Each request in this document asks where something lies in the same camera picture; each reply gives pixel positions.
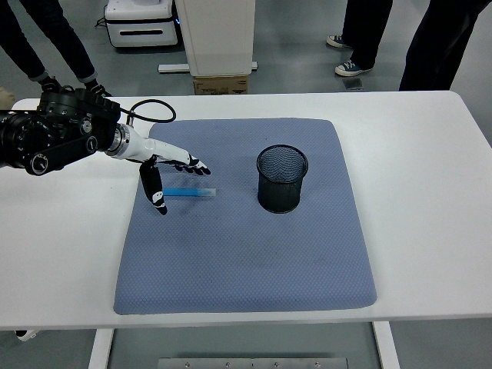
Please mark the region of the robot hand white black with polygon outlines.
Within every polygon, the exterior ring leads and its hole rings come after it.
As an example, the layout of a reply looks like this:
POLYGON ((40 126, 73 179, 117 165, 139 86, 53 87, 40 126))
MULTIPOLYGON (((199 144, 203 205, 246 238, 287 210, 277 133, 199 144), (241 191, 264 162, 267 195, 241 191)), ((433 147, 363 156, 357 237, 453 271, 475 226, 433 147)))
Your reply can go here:
POLYGON ((129 138, 120 158, 140 164, 139 173, 147 199, 161 214, 168 212, 158 164, 170 165, 178 171, 209 175, 208 167, 187 150, 153 138, 143 138, 133 128, 128 128, 129 138))

